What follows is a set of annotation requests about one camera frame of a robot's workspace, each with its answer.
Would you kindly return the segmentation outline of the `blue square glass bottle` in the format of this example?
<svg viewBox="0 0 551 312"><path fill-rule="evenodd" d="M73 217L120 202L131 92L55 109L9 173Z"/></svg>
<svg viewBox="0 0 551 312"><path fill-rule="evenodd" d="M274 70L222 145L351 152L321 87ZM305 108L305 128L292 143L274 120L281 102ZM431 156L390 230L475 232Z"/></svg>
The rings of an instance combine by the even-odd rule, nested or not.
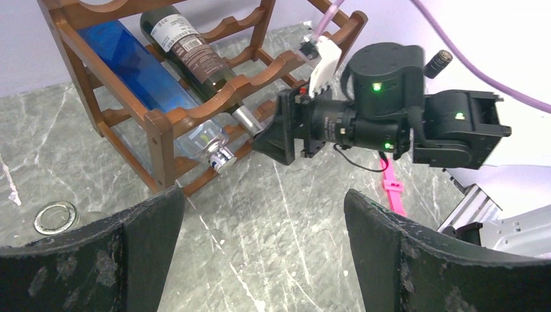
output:
<svg viewBox="0 0 551 312"><path fill-rule="evenodd" d="M84 41L150 111L193 109L198 102L120 22L108 21L78 31ZM176 156L206 163L218 173L237 158L227 147L229 135L222 126L207 120L174 140Z"/></svg>

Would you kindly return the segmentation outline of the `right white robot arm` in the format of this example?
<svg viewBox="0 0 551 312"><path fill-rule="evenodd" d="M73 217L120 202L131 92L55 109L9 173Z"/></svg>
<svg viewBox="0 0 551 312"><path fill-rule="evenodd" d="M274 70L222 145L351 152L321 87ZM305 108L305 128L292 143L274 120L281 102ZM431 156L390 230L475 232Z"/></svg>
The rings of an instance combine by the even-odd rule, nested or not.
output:
<svg viewBox="0 0 551 312"><path fill-rule="evenodd" d="M499 98L468 90L427 95L424 81L436 73L417 45L368 45L341 75L344 100L332 99L329 89L307 86L280 92L274 119L255 136L253 149L289 165L300 139L305 158L327 143L339 153L352 147L374 150L384 174L392 171L387 155L398 160L408 151L418 164L478 169L512 134L498 120Z"/></svg>

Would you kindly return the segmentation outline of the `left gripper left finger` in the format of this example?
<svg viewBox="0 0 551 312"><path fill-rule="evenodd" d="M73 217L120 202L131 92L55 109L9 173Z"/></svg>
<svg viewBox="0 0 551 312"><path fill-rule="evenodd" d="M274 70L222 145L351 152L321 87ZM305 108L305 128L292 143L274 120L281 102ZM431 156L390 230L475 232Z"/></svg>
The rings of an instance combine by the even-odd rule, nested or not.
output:
<svg viewBox="0 0 551 312"><path fill-rule="evenodd" d="M156 311L185 213L171 187L78 229L1 248L2 311Z"/></svg>

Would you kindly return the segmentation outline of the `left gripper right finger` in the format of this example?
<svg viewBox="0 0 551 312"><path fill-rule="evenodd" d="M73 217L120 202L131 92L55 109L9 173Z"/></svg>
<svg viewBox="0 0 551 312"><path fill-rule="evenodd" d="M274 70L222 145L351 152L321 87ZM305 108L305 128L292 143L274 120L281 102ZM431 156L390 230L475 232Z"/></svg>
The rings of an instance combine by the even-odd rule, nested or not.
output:
<svg viewBox="0 0 551 312"><path fill-rule="evenodd" d="M549 311L550 261L470 244L357 190L344 199L367 311Z"/></svg>

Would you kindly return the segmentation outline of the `labelled green wine bottle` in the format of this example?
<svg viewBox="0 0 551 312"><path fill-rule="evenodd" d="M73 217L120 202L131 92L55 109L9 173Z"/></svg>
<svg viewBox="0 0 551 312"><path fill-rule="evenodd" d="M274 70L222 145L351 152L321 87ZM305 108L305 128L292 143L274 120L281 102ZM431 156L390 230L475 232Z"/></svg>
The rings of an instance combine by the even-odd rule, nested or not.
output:
<svg viewBox="0 0 551 312"><path fill-rule="evenodd" d="M173 5L143 13L140 28L156 50L205 103L235 73Z"/></svg>

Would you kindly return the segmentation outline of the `clear tall glass bottle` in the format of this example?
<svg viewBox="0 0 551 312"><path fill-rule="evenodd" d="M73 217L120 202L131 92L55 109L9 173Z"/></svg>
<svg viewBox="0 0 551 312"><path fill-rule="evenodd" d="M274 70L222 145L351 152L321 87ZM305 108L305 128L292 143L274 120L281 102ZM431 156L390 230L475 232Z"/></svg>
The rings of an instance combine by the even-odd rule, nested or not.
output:
<svg viewBox="0 0 551 312"><path fill-rule="evenodd" d="M80 214L68 201L52 201L41 207L34 216L33 227L44 236L57 235L76 227Z"/></svg>

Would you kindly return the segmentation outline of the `clear square liquor bottle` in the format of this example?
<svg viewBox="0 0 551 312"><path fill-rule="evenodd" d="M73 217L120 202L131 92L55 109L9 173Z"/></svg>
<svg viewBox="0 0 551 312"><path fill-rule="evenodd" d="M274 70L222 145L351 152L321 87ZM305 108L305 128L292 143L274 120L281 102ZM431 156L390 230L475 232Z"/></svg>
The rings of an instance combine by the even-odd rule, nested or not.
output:
<svg viewBox="0 0 551 312"><path fill-rule="evenodd" d="M428 79L434 79L447 65L453 61L451 52L441 49L424 66L424 75Z"/></svg>

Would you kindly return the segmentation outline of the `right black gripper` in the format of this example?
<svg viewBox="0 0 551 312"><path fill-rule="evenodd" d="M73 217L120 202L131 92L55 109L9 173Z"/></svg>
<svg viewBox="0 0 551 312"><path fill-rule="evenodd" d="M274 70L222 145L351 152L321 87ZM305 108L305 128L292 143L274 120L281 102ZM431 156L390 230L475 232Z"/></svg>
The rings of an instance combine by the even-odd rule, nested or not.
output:
<svg viewBox="0 0 551 312"><path fill-rule="evenodd" d="M357 111L352 100L333 99L332 90L309 97L306 86L284 89L276 99L272 121L254 136L253 151L290 165L295 160L296 129L303 140L302 157L314 157L327 143L344 149L356 145Z"/></svg>

